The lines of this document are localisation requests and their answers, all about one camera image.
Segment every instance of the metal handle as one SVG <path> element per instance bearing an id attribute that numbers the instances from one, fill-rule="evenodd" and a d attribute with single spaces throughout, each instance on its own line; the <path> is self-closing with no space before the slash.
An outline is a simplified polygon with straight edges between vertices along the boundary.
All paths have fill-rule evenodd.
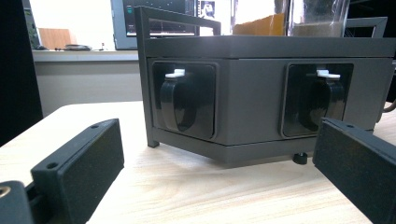
<path id="1" fill-rule="evenodd" d="M 160 10 L 151 7 L 135 7 L 136 34 L 137 41 L 143 41 L 150 37 L 149 20 L 169 21 L 177 24 L 194 25 L 198 27 L 213 28 L 213 35 L 221 34 L 221 23 L 218 21 L 206 20 L 181 13 Z"/>

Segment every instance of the cable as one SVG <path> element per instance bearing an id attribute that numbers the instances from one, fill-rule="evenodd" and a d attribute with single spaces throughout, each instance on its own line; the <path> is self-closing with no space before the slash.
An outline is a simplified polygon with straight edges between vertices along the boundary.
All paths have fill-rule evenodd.
<path id="1" fill-rule="evenodd" d="M 389 106 L 384 108 L 384 113 L 388 113 L 396 108 L 396 99 L 393 101 L 393 103 Z"/>

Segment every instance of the black plastic part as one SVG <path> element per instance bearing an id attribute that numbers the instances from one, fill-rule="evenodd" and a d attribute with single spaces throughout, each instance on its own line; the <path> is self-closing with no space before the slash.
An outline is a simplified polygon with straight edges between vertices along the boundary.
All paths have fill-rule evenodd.
<path id="1" fill-rule="evenodd" d="M 34 224 L 22 182 L 0 183 L 0 222 L 7 224 Z"/>
<path id="2" fill-rule="evenodd" d="M 324 119 L 313 162 L 372 222 L 396 222 L 394 145 L 340 120 Z"/>
<path id="3" fill-rule="evenodd" d="M 294 154 L 293 161 L 299 165 L 306 165 L 308 162 L 308 155 L 304 152 Z"/>
<path id="4" fill-rule="evenodd" d="M 318 77 L 318 69 L 329 70 L 340 79 Z M 290 64 L 282 134 L 287 138 L 315 135 L 320 118 L 343 119 L 352 73 L 351 63 Z"/>
<path id="5" fill-rule="evenodd" d="M 123 168 L 118 119 L 94 124 L 32 169 L 55 223 L 86 223 Z"/>
<path id="6" fill-rule="evenodd" d="M 0 146 L 43 119 L 23 3 L 0 1 Z"/>
<path id="7" fill-rule="evenodd" d="M 136 7 L 135 8 L 135 21 L 136 21 L 136 32 L 137 32 L 137 44 L 138 44 L 138 54 L 139 54 L 139 68 L 140 68 L 140 81 L 142 85 L 142 97 L 143 97 L 143 107 L 145 110 L 145 122 L 146 122 L 146 132 L 149 147 L 157 147 L 160 143 L 154 139 L 152 128 L 153 125 L 153 115 L 150 112 L 152 106 L 152 93 L 146 86 L 149 85 L 150 80 L 145 74 L 149 73 L 149 65 L 146 60 L 146 47 L 145 42 L 150 39 L 149 33 L 149 20 L 157 21 L 172 21 L 179 24 L 189 24 L 196 25 L 197 27 L 210 27 L 213 28 L 214 35 L 221 34 L 221 23 L 218 21 L 205 20 L 198 17 L 186 16 L 183 14 L 166 12 L 149 8 L 149 7 Z"/>
<path id="8" fill-rule="evenodd" d="M 35 189 L 35 183 L 29 184 L 25 190 L 35 223 L 48 223 L 52 219 L 54 213 L 46 197 L 42 194 L 38 194 Z"/>
<path id="9" fill-rule="evenodd" d="M 177 132 L 188 130 L 195 122 L 197 113 L 197 108 L 191 104 L 194 87 L 184 79 L 166 78 L 161 86 L 163 121 L 168 129 Z"/>
<path id="10" fill-rule="evenodd" d="M 165 77 L 184 69 L 184 77 Z M 154 126 L 210 139 L 215 132 L 216 72 L 214 63 L 157 62 L 152 65 Z"/>

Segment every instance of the white counter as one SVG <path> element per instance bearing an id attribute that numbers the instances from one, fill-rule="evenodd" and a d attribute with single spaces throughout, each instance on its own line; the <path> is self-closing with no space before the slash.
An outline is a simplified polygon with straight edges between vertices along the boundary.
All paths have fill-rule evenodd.
<path id="1" fill-rule="evenodd" d="M 35 62 L 138 61 L 137 50 L 55 51 L 34 50 Z"/>

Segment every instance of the black bracket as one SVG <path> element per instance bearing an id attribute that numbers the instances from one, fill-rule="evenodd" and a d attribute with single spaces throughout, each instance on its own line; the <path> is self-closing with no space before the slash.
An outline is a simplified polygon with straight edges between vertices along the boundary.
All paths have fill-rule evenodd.
<path id="1" fill-rule="evenodd" d="M 2 223 L 86 223 L 124 164 L 120 123 L 93 124 L 36 165 L 33 183 L 0 183 Z"/>
<path id="2" fill-rule="evenodd" d="M 323 119 L 315 166 L 374 223 L 396 223 L 396 147 L 360 128 Z"/>

